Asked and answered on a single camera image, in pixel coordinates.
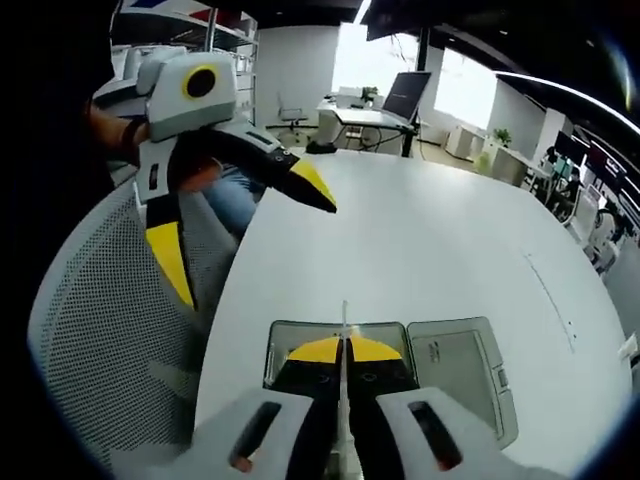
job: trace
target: black wrist strap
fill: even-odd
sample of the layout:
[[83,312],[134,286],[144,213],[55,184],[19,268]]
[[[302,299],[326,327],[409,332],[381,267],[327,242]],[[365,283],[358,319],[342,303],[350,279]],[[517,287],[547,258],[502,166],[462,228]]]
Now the black wrist strap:
[[134,165],[138,165],[138,149],[133,144],[133,138],[138,129],[146,122],[144,117],[134,117],[122,132],[120,148],[122,152],[131,158]]

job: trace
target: ceiling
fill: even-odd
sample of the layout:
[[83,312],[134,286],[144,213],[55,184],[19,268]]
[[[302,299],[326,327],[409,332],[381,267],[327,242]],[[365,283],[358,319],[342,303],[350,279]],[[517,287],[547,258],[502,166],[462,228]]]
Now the ceiling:
[[[360,0],[205,1],[241,7],[260,28],[339,25],[353,21]],[[395,14],[395,31],[419,34],[496,70],[527,73],[594,97],[640,125],[640,3],[637,0],[373,0],[363,23],[376,12]],[[624,62],[628,67],[626,73]],[[602,109],[570,93],[527,80],[504,78],[545,107],[615,147],[640,169],[640,136]]]

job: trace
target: blue jeans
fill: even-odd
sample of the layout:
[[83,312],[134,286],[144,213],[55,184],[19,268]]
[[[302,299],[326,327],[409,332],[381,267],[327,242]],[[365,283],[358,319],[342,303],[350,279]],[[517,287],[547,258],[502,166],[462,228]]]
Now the blue jeans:
[[255,186],[237,167],[225,167],[222,176],[202,192],[224,227],[238,237],[244,235],[256,211]]

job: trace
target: potted plant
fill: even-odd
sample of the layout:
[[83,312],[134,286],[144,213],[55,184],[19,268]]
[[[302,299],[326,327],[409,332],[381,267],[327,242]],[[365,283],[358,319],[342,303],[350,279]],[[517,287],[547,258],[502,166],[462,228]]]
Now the potted plant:
[[496,128],[493,131],[493,138],[498,140],[505,147],[509,148],[509,144],[511,143],[511,134],[506,128]]
[[369,104],[369,106],[373,104],[373,99],[377,94],[378,94],[378,87],[362,87],[361,98],[362,100],[364,100],[365,103]]

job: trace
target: window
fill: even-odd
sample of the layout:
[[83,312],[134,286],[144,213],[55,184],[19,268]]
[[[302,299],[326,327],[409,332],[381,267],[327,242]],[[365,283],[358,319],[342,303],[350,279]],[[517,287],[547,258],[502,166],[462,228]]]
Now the window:
[[434,108],[486,129],[496,85],[496,76],[490,69],[446,48]]
[[415,69],[418,41],[393,35],[367,42],[366,25],[343,23],[338,36],[332,91],[339,87],[378,87],[387,96],[400,72]]

